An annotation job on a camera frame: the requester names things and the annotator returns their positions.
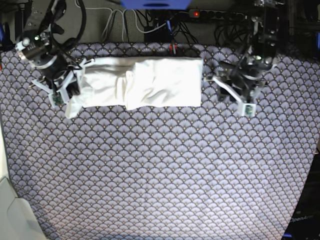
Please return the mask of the white printed T-shirt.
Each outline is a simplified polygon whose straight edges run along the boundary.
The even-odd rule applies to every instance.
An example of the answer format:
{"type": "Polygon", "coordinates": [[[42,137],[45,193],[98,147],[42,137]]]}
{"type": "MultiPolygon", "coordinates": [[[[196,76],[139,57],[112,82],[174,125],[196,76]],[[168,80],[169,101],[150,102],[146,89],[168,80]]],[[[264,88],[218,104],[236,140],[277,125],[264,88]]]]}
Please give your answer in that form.
{"type": "Polygon", "coordinates": [[[199,107],[203,65],[194,57],[92,58],[76,72],[80,93],[67,103],[65,116],[90,107],[199,107]]]}

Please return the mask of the red table clamp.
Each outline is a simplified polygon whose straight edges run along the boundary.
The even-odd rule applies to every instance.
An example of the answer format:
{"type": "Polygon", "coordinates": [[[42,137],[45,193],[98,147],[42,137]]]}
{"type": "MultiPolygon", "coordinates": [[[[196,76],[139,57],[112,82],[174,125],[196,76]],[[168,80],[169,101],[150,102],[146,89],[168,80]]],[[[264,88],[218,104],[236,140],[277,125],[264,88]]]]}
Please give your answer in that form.
{"type": "Polygon", "coordinates": [[[178,53],[178,45],[176,43],[171,43],[169,46],[169,52],[171,56],[176,56],[178,53]]]}

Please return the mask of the patterned fan-motif tablecloth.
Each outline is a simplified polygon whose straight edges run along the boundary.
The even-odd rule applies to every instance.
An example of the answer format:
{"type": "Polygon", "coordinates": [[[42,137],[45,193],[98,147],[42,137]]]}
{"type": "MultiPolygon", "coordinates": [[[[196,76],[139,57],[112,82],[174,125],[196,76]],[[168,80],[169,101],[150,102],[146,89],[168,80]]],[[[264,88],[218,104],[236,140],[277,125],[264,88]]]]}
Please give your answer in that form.
{"type": "Polygon", "coordinates": [[[31,88],[40,72],[1,54],[8,173],[52,240],[279,240],[320,137],[320,65],[281,54],[257,114],[204,82],[200,107],[122,106],[74,119],[31,88]]]}

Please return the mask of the black power strip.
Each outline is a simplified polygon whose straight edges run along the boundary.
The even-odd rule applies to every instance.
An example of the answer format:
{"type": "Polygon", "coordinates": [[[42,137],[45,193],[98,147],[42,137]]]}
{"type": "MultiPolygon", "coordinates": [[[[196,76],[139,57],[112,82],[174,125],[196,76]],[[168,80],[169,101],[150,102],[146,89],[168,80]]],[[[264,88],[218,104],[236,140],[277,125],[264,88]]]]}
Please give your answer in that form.
{"type": "Polygon", "coordinates": [[[229,11],[218,11],[218,10],[198,10],[190,9],[188,11],[189,17],[194,20],[200,20],[204,22],[209,21],[244,21],[247,16],[243,13],[229,12],[229,11]]]}

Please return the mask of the blue box overhead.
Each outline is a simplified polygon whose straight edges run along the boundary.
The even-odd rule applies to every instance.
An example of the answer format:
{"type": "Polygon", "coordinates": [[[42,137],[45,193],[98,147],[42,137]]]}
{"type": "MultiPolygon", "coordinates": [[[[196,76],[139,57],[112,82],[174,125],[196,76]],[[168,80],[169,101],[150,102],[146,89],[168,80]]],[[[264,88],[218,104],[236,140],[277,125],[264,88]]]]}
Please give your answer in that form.
{"type": "Polygon", "coordinates": [[[191,0],[121,0],[122,6],[132,10],[185,10],[191,0]]]}

